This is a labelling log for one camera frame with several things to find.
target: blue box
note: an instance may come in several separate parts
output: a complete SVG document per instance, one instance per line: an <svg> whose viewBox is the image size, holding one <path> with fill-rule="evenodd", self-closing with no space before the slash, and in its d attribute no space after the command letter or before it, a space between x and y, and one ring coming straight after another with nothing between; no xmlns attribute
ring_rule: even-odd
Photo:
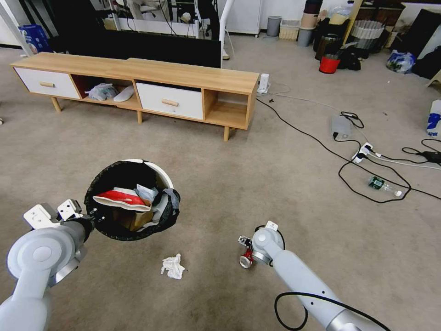
<svg viewBox="0 0 441 331"><path fill-rule="evenodd" d="M29 44L34 54L45 52L53 52L47 41L43 28L37 24L28 24L18 27L21 31L26 43Z"/></svg>

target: floor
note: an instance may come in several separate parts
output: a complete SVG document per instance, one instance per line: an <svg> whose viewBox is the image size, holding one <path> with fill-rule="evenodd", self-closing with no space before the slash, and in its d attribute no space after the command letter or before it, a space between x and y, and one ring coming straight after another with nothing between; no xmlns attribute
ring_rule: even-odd
<svg viewBox="0 0 441 331"><path fill-rule="evenodd" d="M233 36L235 56L225 67L269 73L272 92L330 104L359 114L380 153L400 158L401 147L420 148L431 102L440 97L427 80L385 67L387 53L372 55L359 72L318 72L312 48L293 42ZM283 330L274 315L285 285L270 267L239 266L239 235L279 224L287 248L340 299L392 330L441 327L441 222L436 199L411 192L404 202L376 204L339 179L342 160L281 122L256 103L248 131L222 141L223 127L61 100L57 114L47 97L26 93L9 63L17 50L0 50L0 256L29 227L21 215L37 203L57 206L83 196L104 167L127 158L153 161L182 196L177 224L148 239L118 242L99 232L87 241L78 270L50 290L49 330ZM336 143L329 130L336 111L301 100L264 96L280 115L333 151L351 157L354 143ZM352 138L363 141L354 132ZM379 174L392 171L364 164ZM441 195L441 173L397 165L416 188ZM343 176L375 199L369 174L347 167ZM182 280L160 275L162 259L181 253ZM0 268L0 301L15 281ZM288 325L303 309L280 302ZM307 331L322 330L310 318Z"/></svg>

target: wooden drawer handle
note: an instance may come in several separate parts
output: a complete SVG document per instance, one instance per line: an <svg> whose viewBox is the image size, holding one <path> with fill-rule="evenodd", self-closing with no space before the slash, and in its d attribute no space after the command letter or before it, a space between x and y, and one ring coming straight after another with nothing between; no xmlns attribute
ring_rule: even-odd
<svg viewBox="0 0 441 331"><path fill-rule="evenodd" d="M161 99L161 102L165 104L169 104L170 106L175 106L175 107L179 106L179 104L176 101Z"/></svg>
<svg viewBox="0 0 441 331"><path fill-rule="evenodd" d="M55 87L54 83L48 83L48 82L40 82L40 85L46 87Z"/></svg>

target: white drawer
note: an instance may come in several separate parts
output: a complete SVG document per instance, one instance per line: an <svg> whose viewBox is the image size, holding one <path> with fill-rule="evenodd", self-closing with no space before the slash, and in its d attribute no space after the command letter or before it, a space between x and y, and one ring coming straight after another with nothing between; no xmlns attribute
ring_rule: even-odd
<svg viewBox="0 0 441 331"><path fill-rule="evenodd" d="M30 92L81 99L68 74L14 68Z"/></svg>
<svg viewBox="0 0 441 331"><path fill-rule="evenodd" d="M202 94L199 91L136 83L143 109L195 119L202 115Z"/></svg>

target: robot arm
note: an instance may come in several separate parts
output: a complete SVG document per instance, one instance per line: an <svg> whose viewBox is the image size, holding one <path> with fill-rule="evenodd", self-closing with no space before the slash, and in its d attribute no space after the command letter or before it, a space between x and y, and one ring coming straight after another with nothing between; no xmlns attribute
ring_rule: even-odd
<svg viewBox="0 0 441 331"><path fill-rule="evenodd" d="M79 205L75 203L67 200L60 205L60 215L68 219L62 223L55 222L58 213L46 204L24 214L34 230L9 251L8 268L18 281L12 296L0 306L0 330L47 328L51 300L46 288L78 267L86 254L83 243L93 229L93 222L77 213Z"/></svg>
<svg viewBox="0 0 441 331"><path fill-rule="evenodd" d="M244 243L243 237L239 238L239 242ZM273 222L257 230L249 244L251 260L266 264L272 260L274 270L292 291L316 294L341 302L297 255L283 249L282 237ZM297 298L326 331L384 331L372 321L334 303L307 296Z"/></svg>

